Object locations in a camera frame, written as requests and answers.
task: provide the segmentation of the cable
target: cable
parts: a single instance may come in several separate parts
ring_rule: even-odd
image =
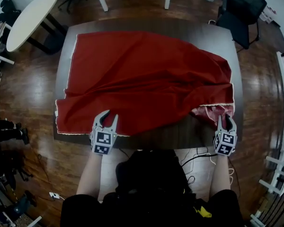
[[[190,183],[190,182],[189,182],[189,179],[190,179],[191,177],[193,177],[194,179],[193,179],[193,181]],[[193,184],[193,183],[195,182],[195,177],[194,177],[194,176],[190,176],[190,177],[188,178],[187,182],[188,182],[188,185]]]
[[[237,174],[237,171],[236,171],[236,168],[233,166],[232,162],[231,162],[231,159],[228,157],[229,159],[229,163],[231,164],[232,168],[233,168],[233,171],[234,173],[236,174],[236,178],[237,178],[237,183],[238,183],[238,187],[239,187],[239,196],[238,196],[238,199],[241,197],[241,188],[240,188],[240,183],[239,183],[239,178],[238,178],[238,174]]]
[[[232,173],[229,174],[229,178],[231,179],[231,185],[232,185],[233,177],[231,175],[235,172],[235,170],[233,168],[228,168],[228,170],[232,170]]]
[[[204,146],[204,147],[206,147],[206,152],[205,152],[205,153],[208,153],[208,146]]]
[[[188,150],[188,152],[186,153],[185,157],[181,160],[180,165],[182,164],[182,161],[185,160],[185,158],[187,157],[187,155],[188,155],[188,153],[190,152],[190,150],[191,150],[191,148]]]
[[[130,158],[129,156],[128,156],[128,154],[124,151],[124,150],[122,150],[122,149],[119,149],[121,152],[123,152],[127,157],[128,157],[128,159]]]
[[[212,155],[200,155],[200,156],[196,156],[196,157],[193,157],[191,159],[189,159],[188,161],[186,161],[183,165],[181,165],[182,167],[185,166],[188,162],[192,161],[193,159],[196,159],[196,158],[199,158],[199,157],[214,157],[216,156],[217,154],[212,154]]]
[[[203,154],[200,154],[200,156],[204,156],[204,155],[208,155],[208,156],[209,156],[209,159],[210,159],[210,161],[211,161],[211,163],[213,163],[214,165],[216,165],[216,164],[212,161],[212,158],[211,158],[212,155],[211,155],[210,153],[203,153]],[[194,170],[194,165],[195,165],[195,161],[193,161],[193,168],[191,169],[191,171],[188,172],[188,173],[185,173],[185,175],[190,174],[190,173]]]
[[[52,191],[54,192],[54,190],[53,190],[53,185],[52,185],[51,181],[49,180],[48,174],[47,174],[45,168],[43,167],[43,164],[41,163],[42,156],[41,156],[40,154],[37,155],[31,145],[30,145],[30,147],[31,147],[31,149],[32,149],[32,151],[33,151],[33,153],[34,153],[34,155],[37,157],[37,159],[38,159],[38,161],[39,161],[40,167],[42,168],[42,170],[44,171],[44,173],[45,173],[45,175],[46,175],[48,184],[51,186],[51,189],[52,189]]]
[[[49,201],[49,202],[54,202],[55,201],[55,199],[45,199],[45,198],[42,198],[42,197],[40,197],[40,196],[38,196],[38,195],[35,195],[36,197],[38,197],[38,198],[40,198],[40,199],[43,199],[43,200],[46,200],[46,201]]]

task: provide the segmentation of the white round table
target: white round table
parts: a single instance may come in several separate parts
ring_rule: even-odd
[[[43,22],[45,18],[47,18],[64,37],[66,36],[66,29],[49,14],[56,1],[57,0],[33,0],[27,5],[10,30],[6,43],[6,49],[9,52],[17,50],[25,41],[28,41],[45,53],[53,53],[51,49],[32,39],[30,36],[39,25],[46,29],[52,36],[57,35],[53,29]]]

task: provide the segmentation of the chair leg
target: chair leg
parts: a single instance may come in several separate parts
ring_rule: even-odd
[[[64,5],[65,3],[67,3],[68,1],[69,1],[69,0],[65,0],[63,3],[61,3],[61,4],[58,6],[58,9],[61,10],[60,7],[61,7],[62,5]]]
[[[237,51],[237,53],[239,53],[239,52],[241,52],[241,51],[243,51],[244,50],[244,48],[242,47],[241,49],[239,49],[238,51]]]
[[[72,2],[72,0],[69,0],[69,1],[68,1],[68,4],[67,4],[66,11],[67,11],[68,14],[71,14],[71,12],[70,12],[71,2]]]
[[[20,174],[22,180],[25,181],[25,182],[28,181],[28,178],[24,178],[23,175],[22,175],[22,173],[23,173],[24,175],[26,175],[26,176],[33,177],[32,174],[28,174],[28,173],[27,173],[25,170],[23,170],[22,168],[18,169],[18,172],[19,172],[19,174]]]

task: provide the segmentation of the black shoe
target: black shoe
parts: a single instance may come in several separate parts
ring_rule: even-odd
[[[27,135],[27,128],[20,129],[20,131],[22,132],[21,139],[23,140],[24,144],[25,145],[29,144],[29,139],[28,139],[28,135]]]
[[[16,123],[16,130],[20,130],[21,129],[21,123]]]

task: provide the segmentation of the wooden table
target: wooden table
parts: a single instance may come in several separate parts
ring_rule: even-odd
[[[58,52],[62,47],[67,30],[49,13],[56,2],[57,0],[33,0],[28,4],[10,30],[6,42],[6,49],[9,52],[13,52],[23,45],[25,41],[28,41],[47,54]],[[57,28],[61,35],[51,29],[43,21],[45,18]],[[51,37],[49,37],[46,43],[50,48],[30,37],[39,25],[51,34]]]
[[[98,31],[149,31],[178,38],[225,58],[232,70],[234,84],[235,114],[238,141],[242,139],[243,94],[239,61],[230,30],[208,25],[194,24],[187,20],[173,18],[125,18],[89,22],[69,28],[63,45],[57,71],[55,99],[65,97],[72,53],[77,34]],[[213,145],[214,130],[188,115],[177,124],[160,127],[131,137],[118,137],[116,148],[196,148]],[[55,140],[89,145],[88,135],[63,135],[57,133],[53,114],[53,137]]]

